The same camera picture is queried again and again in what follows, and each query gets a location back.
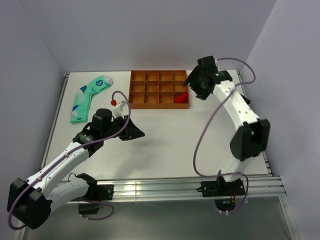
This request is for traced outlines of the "red santa sock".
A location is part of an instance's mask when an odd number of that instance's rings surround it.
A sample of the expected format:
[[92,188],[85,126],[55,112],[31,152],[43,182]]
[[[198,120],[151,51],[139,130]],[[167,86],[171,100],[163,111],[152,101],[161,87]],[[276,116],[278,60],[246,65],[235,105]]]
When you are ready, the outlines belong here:
[[174,98],[175,104],[186,104],[188,103],[188,94],[186,92],[181,93],[179,96]]

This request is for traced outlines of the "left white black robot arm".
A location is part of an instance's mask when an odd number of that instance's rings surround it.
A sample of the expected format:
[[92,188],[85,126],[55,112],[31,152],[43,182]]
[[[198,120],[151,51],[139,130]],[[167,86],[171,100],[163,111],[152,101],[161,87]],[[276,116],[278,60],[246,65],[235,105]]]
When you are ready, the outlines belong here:
[[24,227],[34,230],[53,211],[71,200],[79,199],[99,208],[102,205],[98,199],[100,189],[93,177],[81,173],[65,184],[60,184],[61,180],[92,157],[105,141],[113,138],[130,141],[144,136],[145,133],[132,122],[130,114],[98,109],[91,122],[75,135],[67,148],[50,164],[26,180],[17,178],[11,183],[7,202],[9,227],[13,230],[21,229],[12,224],[12,218],[15,217]]

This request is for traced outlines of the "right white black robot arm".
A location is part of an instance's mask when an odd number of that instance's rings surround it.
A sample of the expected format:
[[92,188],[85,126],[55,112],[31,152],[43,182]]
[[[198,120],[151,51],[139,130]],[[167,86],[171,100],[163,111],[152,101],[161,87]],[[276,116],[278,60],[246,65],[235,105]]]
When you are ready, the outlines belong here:
[[235,83],[228,71],[221,70],[218,60],[213,56],[198,59],[183,85],[190,86],[200,100],[206,100],[211,94],[220,100],[205,130],[221,108],[226,110],[233,122],[235,134],[229,143],[231,157],[216,175],[217,191],[227,195],[234,188],[233,182],[241,178],[249,163],[266,150],[271,124],[251,109],[237,90],[241,84]]

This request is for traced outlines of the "orange compartment tray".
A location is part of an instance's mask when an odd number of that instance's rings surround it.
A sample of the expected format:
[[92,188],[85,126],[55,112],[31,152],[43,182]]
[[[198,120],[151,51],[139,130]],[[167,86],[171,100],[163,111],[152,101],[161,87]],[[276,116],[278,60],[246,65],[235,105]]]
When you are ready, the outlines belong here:
[[[136,110],[188,109],[189,88],[183,82],[186,70],[133,70],[130,73],[129,103]],[[181,93],[188,103],[174,103]]]

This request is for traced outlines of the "mint green patterned sock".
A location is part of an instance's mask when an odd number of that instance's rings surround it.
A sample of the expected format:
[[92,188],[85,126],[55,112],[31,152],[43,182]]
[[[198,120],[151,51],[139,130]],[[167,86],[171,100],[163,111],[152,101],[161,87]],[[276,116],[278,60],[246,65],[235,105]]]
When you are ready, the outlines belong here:
[[87,122],[93,96],[110,88],[113,83],[110,76],[101,75],[80,87],[74,97],[69,122],[72,124]]

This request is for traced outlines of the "black blue sports sock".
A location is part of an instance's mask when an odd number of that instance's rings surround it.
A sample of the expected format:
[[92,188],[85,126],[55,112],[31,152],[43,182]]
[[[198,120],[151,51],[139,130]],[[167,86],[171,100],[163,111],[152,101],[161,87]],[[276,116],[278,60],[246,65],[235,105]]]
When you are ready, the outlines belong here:
[[247,104],[247,105],[250,105],[250,103],[251,103],[251,100],[250,99],[248,99],[246,96],[244,96],[243,94],[240,94],[240,96],[242,97],[242,99],[245,101],[245,103]]

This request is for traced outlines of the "aluminium front rail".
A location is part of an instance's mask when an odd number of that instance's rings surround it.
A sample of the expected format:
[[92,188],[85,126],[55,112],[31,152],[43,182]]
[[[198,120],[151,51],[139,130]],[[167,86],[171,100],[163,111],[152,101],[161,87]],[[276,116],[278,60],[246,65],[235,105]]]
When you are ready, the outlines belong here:
[[[248,181],[241,178],[244,186],[248,185],[248,198],[283,197],[287,193],[280,177],[260,176],[250,177]],[[112,202],[152,202],[152,201],[184,201],[225,197],[202,197],[197,188],[202,181],[214,181],[212,178],[163,178],[149,180],[106,180],[98,181],[96,185],[114,185]],[[243,196],[237,196],[240,203]]]

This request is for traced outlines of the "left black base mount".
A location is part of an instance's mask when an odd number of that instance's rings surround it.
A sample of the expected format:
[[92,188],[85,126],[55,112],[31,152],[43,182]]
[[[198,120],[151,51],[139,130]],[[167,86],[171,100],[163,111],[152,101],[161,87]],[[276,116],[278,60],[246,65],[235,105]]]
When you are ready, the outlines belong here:
[[[109,218],[115,211],[115,208],[108,203],[113,199],[113,194],[113,184],[91,186],[83,197],[78,198],[80,202],[84,202],[78,204],[78,213],[82,218],[91,221]],[[103,207],[110,208],[111,212],[104,217],[94,217]]]

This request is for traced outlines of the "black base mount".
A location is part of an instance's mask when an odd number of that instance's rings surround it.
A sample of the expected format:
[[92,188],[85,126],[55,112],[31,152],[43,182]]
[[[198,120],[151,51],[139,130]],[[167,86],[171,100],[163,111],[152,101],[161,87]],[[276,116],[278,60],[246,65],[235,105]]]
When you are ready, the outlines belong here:
[[219,212],[229,214],[237,209],[236,197],[244,197],[242,203],[247,199],[249,186],[244,185],[241,179],[232,182],[225,182],[224,179],[218,178],[213,181],[202,181],[197,192],[202,194],[202,197],[224,197],[223,199],[214,200],[215,207]]
[[[113,199],[113,194],[113,184],[91,186],[83,197],[78,198],[80,202],[84,202],[78,204],[78,213],[82,218],[91,221],[109,218],[115,211],[115,208],[108,203]],[[103,207],[110,208],[111,212],[104,217],[94,217]]]

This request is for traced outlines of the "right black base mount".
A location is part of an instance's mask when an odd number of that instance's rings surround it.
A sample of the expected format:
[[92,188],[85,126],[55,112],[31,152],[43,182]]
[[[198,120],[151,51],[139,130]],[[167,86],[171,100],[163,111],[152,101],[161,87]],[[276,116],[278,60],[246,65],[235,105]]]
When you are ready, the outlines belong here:
[[197,192],[202,194],[202,197],[224,197],[223,199],[214,200],[215,207],[219,212],[229,214],[237,209],[236,197],[244,197],[242,203],[247,199],[249,186],[244,185],[241,179],[232,182],[225,182],[224,179],[218,178],[213,181],[202,181]]

